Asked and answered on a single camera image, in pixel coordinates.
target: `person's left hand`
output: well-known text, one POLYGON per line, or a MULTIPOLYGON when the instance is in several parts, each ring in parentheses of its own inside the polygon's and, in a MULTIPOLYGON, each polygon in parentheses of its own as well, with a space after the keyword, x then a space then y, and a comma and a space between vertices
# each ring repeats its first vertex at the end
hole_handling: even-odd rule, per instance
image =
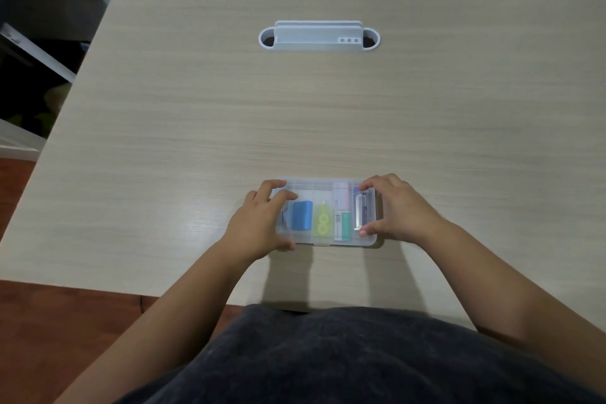
POLYGON ((263 181, 258 191, 246 195, 244 204, 231 217, 220 242, 241 262, 251 264, 274 249, 294 250, 291 239, 276 233, 276 221, 286 201, 299 195, 280 190, 269 198, 272 190, 285 185, 286 181, 279 179, 263 181))

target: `person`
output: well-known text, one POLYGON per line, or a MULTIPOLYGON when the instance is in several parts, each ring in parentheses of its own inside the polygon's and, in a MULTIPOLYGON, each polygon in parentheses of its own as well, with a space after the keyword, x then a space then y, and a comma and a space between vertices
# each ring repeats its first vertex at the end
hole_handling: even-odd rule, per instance
POLYGON ((418 313, 252 305, 208 339, 244 271, 275 249, 295 193, 267 180, 223 238, 56 400, 190 402, 606 402, 606 334, 440 216, 394 174, 360 185, 383 196, 382 234, 421 247, 478 332, 418 313))

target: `hand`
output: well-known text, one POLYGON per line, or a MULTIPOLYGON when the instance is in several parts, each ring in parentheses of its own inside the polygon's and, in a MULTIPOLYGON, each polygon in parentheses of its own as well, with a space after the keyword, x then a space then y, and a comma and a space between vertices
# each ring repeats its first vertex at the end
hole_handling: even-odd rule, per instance
POLYGON ((294 250, 291 239, 277 235, 276 222, 286 201, 296 200, 299 195, 280 190, 269 199, 272 190, 285 185, 286 181, 278 179, 263 181, 258 191, 246 195, 244 204, 231 217, 220 242, 240 261, 253 263, 274 249, 294 250))
POLYGON ((447 223, 408 182, 395 174, 370 177, 359 188, 365 191, 369 187, 383 196, 383 219, 364 225, 361 237, 381 234, 420 246, 421 241, 447 223))

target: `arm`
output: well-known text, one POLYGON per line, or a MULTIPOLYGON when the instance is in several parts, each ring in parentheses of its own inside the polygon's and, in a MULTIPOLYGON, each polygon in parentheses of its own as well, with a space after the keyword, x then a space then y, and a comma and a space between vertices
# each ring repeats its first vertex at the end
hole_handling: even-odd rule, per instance
POLYGON ((365 225, 360 236, 380 233, 421 247, 478 331, 606 394, 606 333, 441 217, 396 175, 369 178, 360 190, 370 186, 383 195, 385 217, 365 225))
POLYGON ((110 404, 197 355, 210 338, 227 298, 246 269, 274 249, 294 249, 276 235, 277 216, 297 195, 264 181, 248 193, 225 235, 56 400, 110 404))

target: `clear plastic case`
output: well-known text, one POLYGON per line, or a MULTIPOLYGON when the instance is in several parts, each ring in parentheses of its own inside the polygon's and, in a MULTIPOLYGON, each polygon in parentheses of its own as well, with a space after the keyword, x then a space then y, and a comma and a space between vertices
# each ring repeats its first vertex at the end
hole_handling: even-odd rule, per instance
MULTIPOLYGON (((359 236, 360 227, 377 217, 375 189, 360 192, 359 179, 286 178, 286 186, 299 195, 287 201, 277 219, 276 231, 295 243, 315 246, 372 246, 377 237, 359 236)), ((272 196, 281 189, 275 189, 272 196)))

